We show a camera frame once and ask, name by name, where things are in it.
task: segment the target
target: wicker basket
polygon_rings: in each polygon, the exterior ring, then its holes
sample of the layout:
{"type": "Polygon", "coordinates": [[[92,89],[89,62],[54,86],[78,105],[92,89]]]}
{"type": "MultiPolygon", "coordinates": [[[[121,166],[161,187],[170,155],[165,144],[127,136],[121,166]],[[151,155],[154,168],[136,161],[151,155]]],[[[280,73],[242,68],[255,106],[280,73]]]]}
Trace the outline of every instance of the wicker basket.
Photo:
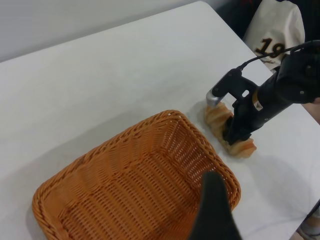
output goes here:
{"type": "Polygon", "coordinates": [[[182,113],[167,110],[44,182],[32,209],[50,240],[186,239],[206,171],[223,176],[233,209],[240,200],[234,174],[182,113]]]}

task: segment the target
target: croissant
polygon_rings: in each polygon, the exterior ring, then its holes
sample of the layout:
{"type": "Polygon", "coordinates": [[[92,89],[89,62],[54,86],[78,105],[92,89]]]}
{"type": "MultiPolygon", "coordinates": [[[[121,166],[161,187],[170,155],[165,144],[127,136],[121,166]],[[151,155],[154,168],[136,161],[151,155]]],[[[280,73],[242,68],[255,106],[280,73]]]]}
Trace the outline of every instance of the croissant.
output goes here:
{"type": "Polygon", "coordinates": [[[219,140],[229,154],[237,158],[249,158],[257,149],[253,139],[249,138],[248,140],[237,141],[234,144],[229,145],[223,138],[225,122],[232,116],[232,112],[223,102],[220,102],[216,107],[207,106],[204,111],[205,123],[210,127],[213,135],[219,140]]]}

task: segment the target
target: cable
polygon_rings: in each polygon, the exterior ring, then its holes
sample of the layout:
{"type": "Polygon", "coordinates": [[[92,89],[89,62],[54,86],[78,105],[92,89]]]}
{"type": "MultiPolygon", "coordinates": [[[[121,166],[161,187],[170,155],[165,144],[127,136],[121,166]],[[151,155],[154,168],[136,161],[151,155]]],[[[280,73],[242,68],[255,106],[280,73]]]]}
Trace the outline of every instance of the cable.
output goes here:
{"type": "Polygon", "coordinates": [[[276,52],[271,52],[271,53],[268,53],[268,54],[263,54],[261,56],[257,56],[255,58],[252,58],[246,62],[244,62],[242,65],[238,66],[236,69],[240,69],[241,71],[250,63],[256,61],[256,60],[259,60],[259,59],[263,59],[265,57],[270,57],[270,56],[279,56],[280,54],[283,54],[283,53],[286,53],[286,52],[289,52],[291,49],[293,49],[293,47],[289,47],[289,48],[286,48],[285,50],[282,50],[282,51],[276,51],[276,52]]]}
{"type": "Polygon", "coordinates": [[[307,41],[305,43],[302,43],[298,46],[294,46],[294,47],[289,47],[287,49],[284,49],[282,51],[275,51],[275,52],[271,52],[268,54],[263,54],[261,56],[257,56],[255,58],[250,59],[249,61],[244,62],[242,65],[238,66],[236,69],[240,69],[240,71],[242,71],[249,63],[254,62],[255,60],[259,60],[259,59],[263,59],[265,57],[270,57],[270,56],[274,56],[277,57],[280,54],[286,53],[290,51],[290,54],[292,55],[294,52],[302,49],[302,48],[307,48],[307,47],[320,47],[320,40],[312,40],[312,41],[307,41]]]}

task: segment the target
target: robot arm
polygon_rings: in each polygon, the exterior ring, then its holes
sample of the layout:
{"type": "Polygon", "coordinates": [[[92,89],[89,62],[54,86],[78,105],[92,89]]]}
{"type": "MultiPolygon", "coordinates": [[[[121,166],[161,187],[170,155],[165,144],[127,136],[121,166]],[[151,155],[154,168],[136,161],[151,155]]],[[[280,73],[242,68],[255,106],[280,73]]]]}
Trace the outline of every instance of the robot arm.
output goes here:
{"type": "Polygon", "coordinates": [[[206,95],[208,105],[215,107],[227,94],[236,98],[234,116],[225,123],[223,138],[230,145],[245,141],[255,130],[291,104],[313,103],[320,97],[320,40],[290,48],[290,55],[280,68],[261,86],[242,76],[242,69],[256,57],[230,70],[206,95]],[[249,94],[242,97],[244,91],[249,94]]]}

